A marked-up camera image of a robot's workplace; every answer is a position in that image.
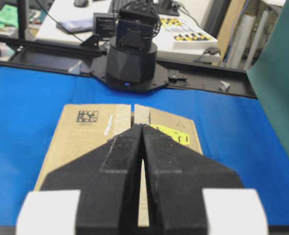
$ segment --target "black cylindrical base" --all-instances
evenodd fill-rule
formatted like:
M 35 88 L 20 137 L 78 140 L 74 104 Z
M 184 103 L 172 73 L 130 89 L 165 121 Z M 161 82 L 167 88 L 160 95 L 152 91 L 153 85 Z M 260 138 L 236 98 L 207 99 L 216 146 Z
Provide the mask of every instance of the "black cylindrical base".
M 150 50 L 138 50 L 116 46 L 116 37 L 111 38 L 106 76 L 121 83 L 142 83 L 152 80 L 156 66 L 157 46 Z

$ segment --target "keyboard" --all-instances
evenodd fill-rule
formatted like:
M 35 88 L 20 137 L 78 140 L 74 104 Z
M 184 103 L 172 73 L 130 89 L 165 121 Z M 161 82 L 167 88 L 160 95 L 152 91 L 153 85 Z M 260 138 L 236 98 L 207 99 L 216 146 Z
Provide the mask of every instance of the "keyboard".
M 118 13 L 119 10 L 133 0 L 111 0 L 109 13 Z

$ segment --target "warning triangle symbol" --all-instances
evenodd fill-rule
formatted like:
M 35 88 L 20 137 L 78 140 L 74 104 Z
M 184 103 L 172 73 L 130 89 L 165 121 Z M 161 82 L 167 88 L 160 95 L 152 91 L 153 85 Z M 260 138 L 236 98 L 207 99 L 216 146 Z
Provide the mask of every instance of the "warning triangle symbol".
M 181 122 L 181 121 L 180 121 L 180 122 L 178 122 L 177 126 L 179 126 L 179 127 L 182 127 L 182 128 L 184 128 L 184 129 L 185 129 L 185 127 L 184 127 L 184 125 L 182 124 L 182 122 Z

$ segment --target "cardboard box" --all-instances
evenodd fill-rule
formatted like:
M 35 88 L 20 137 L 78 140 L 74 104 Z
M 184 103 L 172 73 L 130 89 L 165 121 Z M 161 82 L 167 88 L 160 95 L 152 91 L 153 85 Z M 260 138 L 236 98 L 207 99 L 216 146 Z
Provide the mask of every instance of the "cardboard box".
M 203 154 L 198 133 L 191 119 L 136 104 L 134 122 L 151 125 L 172 136 L 175 141 Z
M 136 104 L 134 120 L 131 106 L 124 104 L 66 105 L 44 159 L 35 190 L 46 175 L 103 145 L 128 130 L 133 123 L 151 125 L 174 140 L 202 154 L 194 122 L 190 119 Z M 138 226 L 148 227 L 148 203 L 144 163 L 142 162 Z
M 45 156 L 35 190 L 40 190 L 49 172 L 105 144 L 107 140 L 130 127 L 130 105 L 65 105 Z

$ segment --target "black foam pad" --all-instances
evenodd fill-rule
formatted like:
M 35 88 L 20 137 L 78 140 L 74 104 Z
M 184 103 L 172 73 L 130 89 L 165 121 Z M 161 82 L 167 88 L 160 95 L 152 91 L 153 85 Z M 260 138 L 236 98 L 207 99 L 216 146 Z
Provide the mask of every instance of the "black foam pad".
M 145 125 L 150 223 L 164 235 L 207 234 L 203 188 L 243 188 L 238 174 Z
M 117 235 L 137 225 L 142 126 L 49 173 L 41 190 L 80 189 L 77 234 Z

